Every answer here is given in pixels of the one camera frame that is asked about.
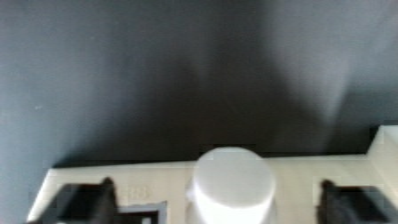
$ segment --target white cylinder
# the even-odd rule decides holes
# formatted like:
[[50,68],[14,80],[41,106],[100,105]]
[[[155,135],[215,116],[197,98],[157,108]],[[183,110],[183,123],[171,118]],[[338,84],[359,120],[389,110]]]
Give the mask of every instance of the white cylinder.
[[267,223],[276,178],[263,158],[244,148],[224,147],[199,158],[189,198],[189,223]]

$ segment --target white base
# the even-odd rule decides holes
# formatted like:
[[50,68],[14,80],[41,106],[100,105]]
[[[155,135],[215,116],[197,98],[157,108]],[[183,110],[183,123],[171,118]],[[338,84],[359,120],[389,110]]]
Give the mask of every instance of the white base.
[[[398,207],[398,126],[379,130],[368,155],[265,159],[277,179],[277,224],[316,224],[320,182],[373,185]],[[52,169],[32,206],[32,221],[66,183],[100,183],[109,176],[121,206],[167,201],[167,224],[187,223],[187,184],[194,162]]]

